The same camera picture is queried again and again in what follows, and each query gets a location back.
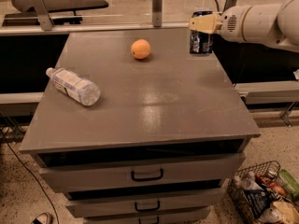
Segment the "can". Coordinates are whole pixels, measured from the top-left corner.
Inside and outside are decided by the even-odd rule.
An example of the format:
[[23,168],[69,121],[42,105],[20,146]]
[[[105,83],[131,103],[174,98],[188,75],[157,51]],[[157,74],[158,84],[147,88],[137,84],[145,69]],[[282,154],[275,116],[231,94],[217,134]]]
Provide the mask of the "can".
[[[212,11],[196,11],[192,17],[212,14]],[[210,54],[213,51],[213,35],[191,30],[190,54]]]

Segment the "bottle cap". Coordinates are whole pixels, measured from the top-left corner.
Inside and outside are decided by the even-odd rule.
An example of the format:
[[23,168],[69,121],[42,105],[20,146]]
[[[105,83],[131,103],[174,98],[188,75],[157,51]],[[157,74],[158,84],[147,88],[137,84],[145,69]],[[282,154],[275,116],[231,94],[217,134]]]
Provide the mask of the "bottle cap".
[[51,77],[51,76],[52,76],[52,73],[53,73],[53,68],[52,68],[52,67],[48,68],[47,71],[46,71],[46,75],[47,75],[48,77]]

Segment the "cabinet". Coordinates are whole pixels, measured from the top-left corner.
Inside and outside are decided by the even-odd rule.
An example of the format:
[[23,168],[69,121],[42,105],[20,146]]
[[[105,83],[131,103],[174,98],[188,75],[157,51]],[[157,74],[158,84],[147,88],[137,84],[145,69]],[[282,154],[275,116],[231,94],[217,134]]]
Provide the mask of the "cabinet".
[[[129,51],[138,38],[151,44],[143,61]],[[74,217],[166,224],[206,218],[221,200],[260,132],[215,55],[193,56],[188,42],[186,28],[69,36],[57,66],[102,96],[84,107],[48,84],[20,152]]]

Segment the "drawer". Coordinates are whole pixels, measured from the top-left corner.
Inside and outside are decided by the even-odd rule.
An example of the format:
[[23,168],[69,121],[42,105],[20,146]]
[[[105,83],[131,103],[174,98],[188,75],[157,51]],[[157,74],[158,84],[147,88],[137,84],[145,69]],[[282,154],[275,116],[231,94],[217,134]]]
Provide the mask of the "drawer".
[[66,208],[74,217],[150,213],[213,205],[221,200],[224,193],[224,188],[218,188],[120,196],[111,199],[67,202]]
[[244,159],[243,153],[191,156],[46,168],[40,174],[55,192],[67,193],[223,179]]
[[111,220],[92,217],[84,218],[83,224],[167,224],[205,219],[209,212],[209,207],[202,207],[199,209],[184,210],[184,212],[164,213],[144,217],[125,217]]

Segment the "terrazzo floor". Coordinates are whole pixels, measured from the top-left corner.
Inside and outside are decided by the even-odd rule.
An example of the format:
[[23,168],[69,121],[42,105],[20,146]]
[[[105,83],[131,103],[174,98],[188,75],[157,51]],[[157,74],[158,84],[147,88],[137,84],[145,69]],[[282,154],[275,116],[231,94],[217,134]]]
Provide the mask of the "terrazzo floor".
[[[106,11],[107,15],[120,12],[122,5],[118,5],[117,1],[121,0],[107,0],[111,5],[110,9]],[[246,4],[261,4],[261,3],[279,3],[283,0],[238,0],[239,5]],[[146,10],[148,9],[148,2],[146,0]],[[178,1],[167,0],[166,7],[179,7]],[[206,0],[206,5],[202,3],[198,7],[210,7],[215,10],[215,4],[213,0]],[[140,11],[132,9],[132,19],[135,18],[136,13]],[[168,16],[168,19],[176,20],[185,18],[191,14],[194,10],[194,5],[184,6],[183,11],[180,13],[179,18],[173,18],[174,16]],[[9,3],[9,0],[0,0],[0,18],[3,19],[4,14],[15,12],[14,8]],[[95,16],[93,14],[96,11],[84,11],[83,15],[91,17],[86,19],[85,22],[94,22]],[[266,161],[278,161],[282,167],[287,169],[295,179],[299,180],[299,111],[295,110],[290,116],[291,127],[287,127],[282,119],[279,117],[280,111],[271,112],[252,112],[252,116],[256,120],[258,126],[261,129],[262,135],[259,138],[254,138],[250,141],[249,145],[245,149],[246,160],[242,164],[242,167],[249,167],[251,165],[260,164]],[[60,224],[81,224],[82,219],[73,218],[70,213],[64,207],[66,198],[63,194],[54,193],[48,185],[40,178],[38,174],[38,167],[30,156],[21,155],[18,152],[20,143],[0,144],[0,223],[4,224],[26,224],[43,212],[50,212],[53,216],[53,224],[58,224],[57,218],[53,207],[55,208]],[[14,155],[12,150],[18,155],[24,165],[35,176],[26,170],[18,158]],[[235,208],[227,194],[225,194],[223,200],[215,206],[211,206],[211,212],[205,220],[196,222],[199,223],[211,223],[211,224],[241,224],[243,223],[239,214],[235,211]]]

